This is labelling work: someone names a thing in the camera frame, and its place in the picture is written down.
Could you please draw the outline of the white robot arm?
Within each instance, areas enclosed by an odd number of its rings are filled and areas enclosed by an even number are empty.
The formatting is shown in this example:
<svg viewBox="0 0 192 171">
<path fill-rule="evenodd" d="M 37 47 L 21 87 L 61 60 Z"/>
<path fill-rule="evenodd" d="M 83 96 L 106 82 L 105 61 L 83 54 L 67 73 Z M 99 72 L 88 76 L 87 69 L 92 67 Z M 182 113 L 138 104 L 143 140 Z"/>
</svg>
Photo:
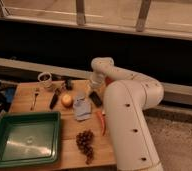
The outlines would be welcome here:
<svg viewBox="0 0 192 171">
<path fill-rule="evenodd" d="M 103 107 L 118 171 L 164 171 L 143 111 L 157 106 L 164 88 L 155 78 L 116 67 L 111 57 L 91 61 L 90 88 L 111 79 Z"/>
</svg>

